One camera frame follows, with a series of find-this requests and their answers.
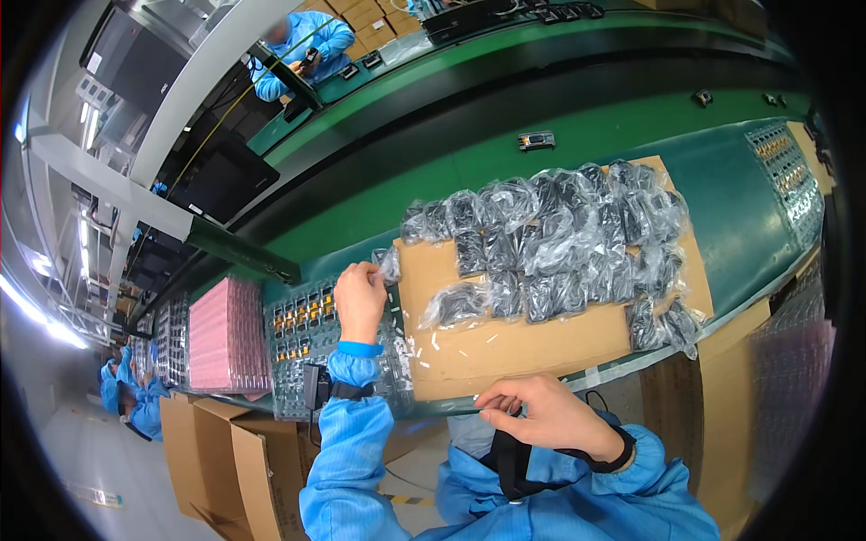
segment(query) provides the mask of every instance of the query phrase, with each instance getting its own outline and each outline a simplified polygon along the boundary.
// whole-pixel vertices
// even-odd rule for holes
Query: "black device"
[[[110,3],[79,59],[103,86],[153,118],[189,56]]]

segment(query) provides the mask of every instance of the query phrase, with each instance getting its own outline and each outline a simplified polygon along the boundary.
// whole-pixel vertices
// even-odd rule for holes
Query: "blue cuff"
[[[382,351],[385,347],[381,344],[369,345],[362,344],[361,342],[345,342],[340,340],[337,349],[340,353],[345,353],[346,355],[352,355],[354,357],[375,358],[382,355]]]

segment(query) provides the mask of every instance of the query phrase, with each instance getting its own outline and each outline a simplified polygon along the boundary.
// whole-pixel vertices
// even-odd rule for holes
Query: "black wire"
[[[601,396],[601,393],[599,393],[599,392],[598,392],[597,390],[595,390],[595,389],[586,391],[586,394],[584,395],[584,398],[586,399],[586,403],[587,403],[587,404],[590,403],[590,393],[595,393],[596,396],[598,396],[598,398],[601,399],[601,403],[604,404],[604,411],[610,411],[609,409],[607,409],[607,402],[604,401],[604,397]]]

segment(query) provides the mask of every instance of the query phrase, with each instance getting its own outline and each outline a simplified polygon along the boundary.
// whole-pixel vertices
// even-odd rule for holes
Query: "hand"
[[[526,419],[512,417],[527,403]],[[524,443],[548,449],[579,449],[593,460],[613,462],[625,444],[595,411],[549,374],[504,378],[482,392],[481,418]]]
[[[369,261],[349,265],[333,289],[339,324],[343,328],[341,341],[376,343],[376,331],[385,309],[385,278],[378,265]]]

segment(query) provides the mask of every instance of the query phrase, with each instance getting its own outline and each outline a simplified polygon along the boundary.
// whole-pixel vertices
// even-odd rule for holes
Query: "small white sticker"
[[[93,53],[90,56],[90,60],[87,62],[87,71],[91,74],[96,75],[96,70],[100,68],[100,64],[102,63],[102,57],[99,53]]]

